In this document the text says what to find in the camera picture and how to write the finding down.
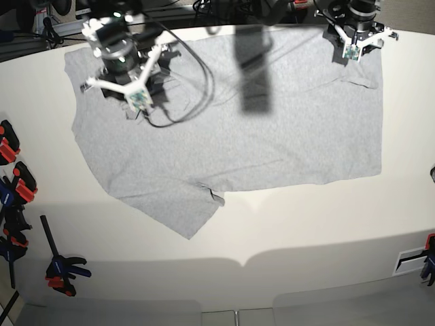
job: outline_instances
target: red clamp handle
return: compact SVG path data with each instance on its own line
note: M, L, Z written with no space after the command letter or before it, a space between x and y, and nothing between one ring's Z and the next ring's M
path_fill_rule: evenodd
M46 276L46 280L55 280L57 282L57 281L62 280L62 278L60 276L54 276L54 277L47 277Z
M3 138L0 143L0 154L5 158L5 160L9 163L15 162L16 156L20 153L20 149L14 151L9 146L9 141L6 138Z
M21 198L27 202L32 202L35 199L35 194L38 192L38 188L35 188L35 191L32 192L28 187L26 187L26 183L22 179L18 180L15 190L21 196Z
M69 297L75 296L75 289L72 285L69 286L70 289L65 287L65 282L63 280L49 280L48 286L61 292Z
M29 245L28 240L26 240L25 243L21 243L21 242L18 242L18 240L16 240L14 237L11 237L11 241L14 245L22 247L22 248L26 248Z
M433 237L435 237L435 233L429 234L428 241L426 242L426 250L429 250L429 242L430 242L430 239Z

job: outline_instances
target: wire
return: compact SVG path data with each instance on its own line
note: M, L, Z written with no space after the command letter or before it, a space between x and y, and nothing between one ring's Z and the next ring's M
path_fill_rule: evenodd
M48 37L47 35L31 33L31 32L22 32L22 31L11 31L11 32L15 34L22 34L22 35L14 35L14 37L38 37L40 39L45 39L48 42L56 43L53 38ZM63 41L86 41L85 39L76 39L73 37L60 37L60 39L62 40L61 43L63 43Z
M148 122L150 123L151 126L155 127L155 128L166 128L166 127L170 127L173 126L174 124L179 124L181 122L186 122L189 121L193 118L195 118L196 116L198 116L199 114L201 114L205 108L207 108L208 104L210 103L211 99L213 98L214 95L214 76L213 73L211 72L210 68L207 66L207 64L200 58L200 56L190 47L188 46L182 39L180 39L173 31L171 31L170 29L168 29L165 25L163 25L161 22L154 20L152 17L150 17L146 12L142 12L142 14L150 19L151 21L155 22L157 25L159 25L162 29L164 29L166 32L168 32L169 34L171 34L178 42L180 42L180 44L192 55L192 57L198 62L198 64L201 66L201 69L203 70L204 73L204 78L205 78L205 89L206 91L203 93L203 96L200 100L200 102L195 105L195 107L190 110L187 114L185 114L185 116L183 116L182 118L178 119L178 120L173 120L170 116L169 116L169 112L166 109L163 109L163 113L164 115L167 117L167 119L169 121L171 121L170 124L166 124L166 125L156 125L154 124L150 117L148 115L144 114L144 117L146 118L146 120L148 120ZM209 88L210 88L210 78L211 78L211 89L210 89L210 93L208 94Z
M264 0L264 2L267 4L267 6L269 7L269 10L272 10L272 6L270 5L268 0Z
M317 0L313 0L313 1L317 10L320 12L320 14L323 15L324 18L326 18L326 20L330 20L333 24L337 24L337 21L333 17L324 14L324 11L320 8L319 4L317 3Z
M215 4L216 4L217 24L220 25L220 17L219 17L219 15L220 15L220 11L219 11L220 0L215 0Z
M254 12L251 10L252 1L240 2L235 5L235 9L239 12L244 13L247 16L255 16Z
M208 18L208 17L213 17L213 18L216 18L219 22L220 22L221 20L224 21L224 22L228 22L228 20L225 19L225 18L218 17L218 16L216 16L216 15L210 14L210 9L211 9L211 0L205 0L204 3L201 3L201 1L203 1L203 0L196 0L196 1L193 3L193 5L192 5L193 10L195 11L195 18L194 18L194 21L193 21L193 26L195 26L195 24L196 24L196 20L198 19L198 15L205 15L206 18ZM204 12L202 12L202 11L200 10L199 7L202 6L202 5L204 5L204 4L206 4L206 3L209 3L209 10L207 11L207 13L204 13Z
M319 4L317 3L317 0L313 0L314 1L314 5L317 8L317 10L319 10L321 13L323 13L324 11L322 9L320 9Z

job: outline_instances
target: white tabletop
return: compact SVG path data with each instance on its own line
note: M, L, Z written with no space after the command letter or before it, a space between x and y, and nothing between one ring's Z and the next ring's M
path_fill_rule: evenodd
M234 27L217 31L231 34ZM203 28L177 34L210 37ZM435 36L399 34L399 42L388 39L382 49L379 176L228 192L225 207L191 240L109 197L86 165L71 131L75 95L64 72L64 53L85 45L1 63L1 117L13 124L20 159L39 188L25 211L33 225L25 232L27 259L49 264L39 221L46 214L59 251L90 262L93 277L74 282L79 297L196 300L204 311L264 308L281 293L391 276L398 252L421 247L435 228L429 176L435 164ZM0 268L7 269L4 261ZM45 282L43 275L29 276L38 277ZM24 287L25 280L18 283Z

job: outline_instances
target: black cable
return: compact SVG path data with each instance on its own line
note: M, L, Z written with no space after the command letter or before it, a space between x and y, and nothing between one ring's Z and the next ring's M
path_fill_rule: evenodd
M1 316L0 316L0 325L3 324L3 322L6 320L7 315L10 313L12 307L15 304L15 301L18 299L19 296L20 296L20 294L18 293L18 291L15 291L15 293L12 296L11 300L7 303L5 309L1 313Z
M24 31L20 31L20 30L15 30L15 31L5 31L5 32L11 32L11 33L15 33L15 34L30 34L30 35L34 35L36 37L47 37L46 35L42 35L42 34L38 34L38 33L32 33L32 32L24 32ZM82 33L73 33L73 34L69 34L67 36L61 36L63 39L66 37L70 37L70 36L74 36L74 35L81 35Z
M269 9L271 10L271 9L272 9L272 6L270 5L269 1L268 1L268 0L264 0L264 2L267 4L267 6L269 7Z
M323 15L324 18L326 18L326 20L331 20L334 24L337 24L337 21L335 19L333 19L330 16L328 17L327 15L324 14L324 11L320 8L319 4L317 3L317 0L313 0L313 2L317 10L320 12L320 14Z
M321 13L323 13L324 11L322 9L320 9L319 4L317 3L317 0L313 0L315 7L317 8L317 10L319 10Z
M206 2L204 2L204 3L201 3L201 1L202 1L202 0L196 0L196 1L193 3L193 5L192 5L193 10L195 11L195 18L194 18L193 26L196 24L196 20L198 19L198 15L204 15L204 16L206 16L206 18L207 18L207 17L212 17L212 18L216 18L216 19L218 19L219 21L222 20L222 21L224 21L224 22L228 22L228 20L225 19L225 18L218 17L218 16L216 16L216 15L212 15L212 14L210 14L210 11L208 11L207 13L202 12L202 11L199 9L199 7L200 7L201 5L203 5L203 4L206 4L207 2L210 2L210 5L211 5L211 1L210 1L210 0L206 0Z
M216 19L217 19L217 25L220 25L220 11L219 11L219 8L220 8L220 0L215 0L215 4L216 4L216 14L217 14L217 16L216 16Z
M168 32L169 34L171 34L178 42L180 42L180 44L192 55L192 57L198 62L198 64L201 66L201 69L203 70L204 73L204 78L205 78L205 89L206 91L203 92L203 96L201 98L201 100L199 101L199 103L197 105L195 105L195 107L190 110L187 114L185 114L185 116L183 116L182 118L178 119L178 120L173 120L170 116L167 110L163 109L163 112L165 114L165 116L167 117L167 119L169 121L171 121L170 124L166 124L166 125L156 125L154 124L150 117L147 115L144 115L146 120L148 120L148 122L150 123L151 126L155 127L155 128L166 128L166 127L170 127L173 126L174 124L179 124L181 122L186 122L189 121L193 118L195 118L196 116L198 116L198 114L202 113L204 111L205 108L207 108L207 105L210 103L211 99L213 98L214 95L214 76L213 73L211 72L210 68L207 66L207 64L200 58L200 56L190 47L188 46L182 39L180 39L173 31L171 31L170 29L168 29L165 25L163 25L161 22L154 20L152 17L150 17L146 12L142 12L142 14L150 19L151 21L155 22L157 25L159 25L162 29L164 29L166 32ZM210 95L208 94L209 91L209 87L210 87L210 79L211 78L211 89L210 89Z
M29 35L14 35L14 37L38 37L40 39L49 39L48 37L46 37L44 35L39 35L36 33L29 33ZM65 41L86 41L85 39L74 39L71 37L62 37L62 39Z
M52 49L56 48L59 44L63 43L63 40L60 38L59 34L54 30L52 20L49 17L45 17L43 19L44 33L47 35L48 39L51 39L54 42L54 46Z
M241 12L242 14L247 15L247 16L255 16L255 14L252 11L247 10L247 9L245 9L243 7L236 7L236 10Z

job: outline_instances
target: clamp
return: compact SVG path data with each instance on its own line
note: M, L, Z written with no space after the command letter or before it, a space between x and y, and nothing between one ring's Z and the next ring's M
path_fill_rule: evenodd
M69 279L75 280L76 276L74 274L85 277L92 276L92 273L89 270L85 270L84 268L74 265L86 265L87 261L81 257L65 258L59 255L56 244L54 243L53 235L50 231L50 226L48 225L47 217L45 215L41 216L41 222L47 236L48 244L50 245L53 253L52 262L46 271L46 280L48 280L48 286L53 288L55 291L68 295L69 297L74 297L77 292L75 291L75 287L71 284Z
M7 207L4 210L5 224L3 226L3 233L6 236L10 236L13 245L26 248L29 242L22 231L31 230L32 226L27 224L24 219L23 210L23 206Z
M18 153L20 153L20 141L12 125L7 120L3 120L0 124L0 165L15 162Z
M0 255L9 263L9 274L11 278L11 287L15 289L15 271L14 262L26 255L27 248L15 246L12 244L10 236L7 239L0 236Z
M0 255L9 263L11 288L13 289L15 289L14 262L26 255L29 245L22 231L32 228L24 219L23 210L23 206L3 206L0 210L0 224L4 218L3 233L7 236L6 239L0 237Z
M428 286L431 287L435 283L435 234L430 234L428 237L426 253L428 257L424 261L426 264L421 272L421 278L425 280L430 275Z
M23 162L15 164L12 182L7 177L0 179L0 203L3 207L32 202L37 191L36 180Z

